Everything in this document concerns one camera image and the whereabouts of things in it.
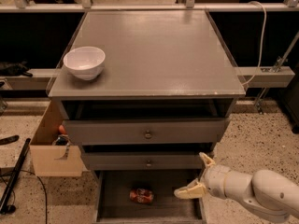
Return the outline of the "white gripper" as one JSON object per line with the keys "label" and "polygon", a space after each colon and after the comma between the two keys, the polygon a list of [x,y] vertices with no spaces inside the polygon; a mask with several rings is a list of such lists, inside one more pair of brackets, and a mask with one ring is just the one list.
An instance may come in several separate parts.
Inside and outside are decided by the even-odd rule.
{"label": "white gripper", "polygon": [[174,195],[179,199],[190,200],[202,198],[209,192],[213,197],[225,200],[224,181],[231,169],[227,166],[215,165],[216,162],[204,152],[200,152],[199,156],[206,167],[202,175],[205,185],[195,178],[187,186],[176,189]]}

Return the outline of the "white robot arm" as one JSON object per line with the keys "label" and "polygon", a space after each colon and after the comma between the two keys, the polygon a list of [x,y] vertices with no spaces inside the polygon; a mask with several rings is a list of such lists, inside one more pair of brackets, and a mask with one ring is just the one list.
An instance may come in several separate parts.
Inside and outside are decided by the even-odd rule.
{"label": "white robot arm", "polygon": [[283,223],[290,216],[299,218],[299,186],[271,170],[259,170],[253,175],[240,173],[218,165],[207,154],[199,156],[205,165],[201,177],[174,191],[179,199],[199,199],[206,194],[230,199],[253,215],[274,223]]}

